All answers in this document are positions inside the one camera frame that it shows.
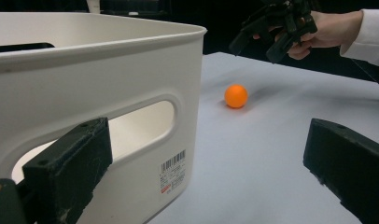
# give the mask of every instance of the barcode sticker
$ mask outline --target barcode sticker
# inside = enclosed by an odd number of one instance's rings
[[[161,194],[169,194],[183,182],[186,168],[186,150],[183,150],[161,164]]]

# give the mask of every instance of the ping pong ball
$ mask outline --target ping pong ball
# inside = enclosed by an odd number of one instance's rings
[[[232,108],[240,108],[247,102],[247,90],[244,86],[233,84],[225,90],[225,103]]]

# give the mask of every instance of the barcode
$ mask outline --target barcode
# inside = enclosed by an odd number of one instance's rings
[[[161,165],[162,173],[165,173],[166,170],[168,170],[170,167],[175,166],[178,162],[184,160],[186,158],[186,150],[178,153],[172,159],[165,162]]]

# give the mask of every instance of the table surface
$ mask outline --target table surface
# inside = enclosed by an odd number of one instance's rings
[[[249,93],[230,109],[233,83]],[[302,164],[312,118],[379,143],[379,86],[230,54],[204,56],[193,174],[149,223],[357,224]]]

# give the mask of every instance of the white plastic bin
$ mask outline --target white plastic bin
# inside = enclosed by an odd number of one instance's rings
[[[114,162],[78,223],[147,221],[190,181],[204,33],[96,14],[0,13],[0,46],[55,47],[0,53],[0,178],[80,122],[146,109],[154,122],[136,115],[110,123],[112,136],[147,141],[128,152],[125,138],[112,137]],[[165,131],[153,133],[161,121]],[[179,172],[169,179],[173,171],[162,168],[176,155]]]

